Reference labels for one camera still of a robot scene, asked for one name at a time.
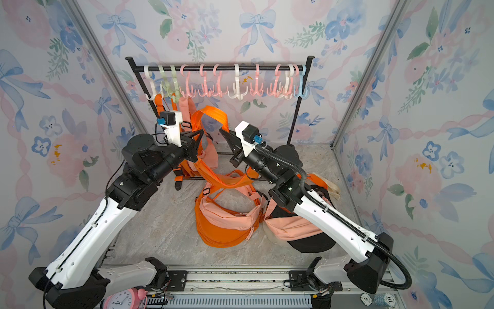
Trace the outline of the orange sling bag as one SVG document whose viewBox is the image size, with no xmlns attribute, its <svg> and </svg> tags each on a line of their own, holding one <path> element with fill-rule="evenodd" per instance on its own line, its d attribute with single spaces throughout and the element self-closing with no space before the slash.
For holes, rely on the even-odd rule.
<svg viewBox="0 0 494 309">
<path fill-rule="evenodd" d="M 181 131 L 183 133 L 204 130 L 201 121 L 204 116 L 209 116 L 215 121 L 218 121 L 224 130 L 229 128 L 227 114 L 216 107 L 206 106 L 203 109 L 197 110 L 194 103 L 181 99 L 179 111 L 183 116 L 183 122 L 181 124 Z M 216 151 L 213 140 L 210 137 L 206 137 L 205 139 L 207 140 L 207 146 L 199 146 L 198 161 L 190 162 L 185 160 L 174 170 L 175 189 L 177 191 L 181 189 L 184 180 L 191 179 L 194 176 L 201 176 L 210 184 L 218 186 L 221 189 L 235 189 L 253 183 L 251 177 L 257 173 L 252 170 L 249 170 L 247 173 L 235 170 L 232 176 L 217 174 L 215 169 L 218 168 L 219 154 Z"/>
<path fill-rule="evenodd" d="M 203 242 L 214 248 L 230 248 L 248 242 L 258 228 L 259 225 L 254 225 L 248 230 L 224 229 L 215 225 L 197 226 L 198 234 Z"/>
<path fill-rule="evenodd" d="M 216 202 L 224 189 L 206 184 L 196 198 L 194 207 L 196 229 L 203 242 L 215 248 L 235 247 L 247 242 L 259 228 L 264 216 L 266 198 L 253 185 L 235 189 L 252 202 L 248 212 L 238 212 L 220 206 Z"/>
</svg>

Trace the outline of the beige crossbody bag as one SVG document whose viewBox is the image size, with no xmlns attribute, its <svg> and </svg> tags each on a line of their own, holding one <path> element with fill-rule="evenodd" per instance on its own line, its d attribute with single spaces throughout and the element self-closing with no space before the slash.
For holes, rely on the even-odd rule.
<svg viewBox="0 0 494 309">
<path fill-rule="evenodd" d="M 331 198 L 340 198 L 340 190 L 337 185 L 335 185 L 333 182 L 328 180 L 328 185 L 329 185 L 329 195 Z"/>
</svg>

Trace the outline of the black crossbody bag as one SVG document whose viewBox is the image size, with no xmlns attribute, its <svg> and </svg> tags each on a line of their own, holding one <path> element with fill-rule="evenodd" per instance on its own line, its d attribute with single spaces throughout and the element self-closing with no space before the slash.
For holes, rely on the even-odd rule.
<svg viewBox="0 0 494 309">
<path fill-rule="evenodd" d="M 310 185 L 310 188 L 317 192 L 330 206 L 333 206 L 331 197 L 327 189 L 316 184 Z M 330 250 L 336 245 L 336 242 L 325 233 L 319 233 L 313 236 L 287 241 L 295 250 L 302 253 L 321 253 Z"/>
</svg>

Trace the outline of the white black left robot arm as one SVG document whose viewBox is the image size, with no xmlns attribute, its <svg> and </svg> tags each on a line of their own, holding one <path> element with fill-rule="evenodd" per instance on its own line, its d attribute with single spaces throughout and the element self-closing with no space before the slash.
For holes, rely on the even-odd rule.
<svg viewBox="0 0 494 309">
<path fill-rule="evenodd" d="M 197 161 L 203 130 L 180 133 L 179 145 L 158 145 L 140 134 L 122 150 L 123 173 L 105 190 L 91 220 L 65 251 L 47 267 L 37 267 L 30 282 L 43 292 L 43 305 L 53 308 L 95 308 L 117 292 L 165 284 L 167 267 L 155 257 L 115 269 L 97 262 L 123 227 L 158 191 L 163 179 L 185 160 Z"/>
</svg>

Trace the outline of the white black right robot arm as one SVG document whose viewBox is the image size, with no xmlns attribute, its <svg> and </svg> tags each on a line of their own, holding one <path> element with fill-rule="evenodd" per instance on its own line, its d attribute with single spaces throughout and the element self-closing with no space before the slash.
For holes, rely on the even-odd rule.
<svg viewBox="0 0 494 309">
<path fill-rule="evenodd" d="M 359 226 L 310 189 L 306 184 L 308 175 L 294 145 L 272 149 L 263 141 L 258 128 L 246 122 L 234 131 L 220 132 L 232 150 L 233 166 L 244 162 L 273 183 L 269 195 L 279 207 L 306 219 L 346 251 L 340 262 L 320 259 L 310 266 L 308 276 L 315 283 L 350 281 L 370 294 L 375 294 L 381 285 L 396 290 L 412 286 L 410 272 L 392 253 L 392 237 Z"/>
</svg>

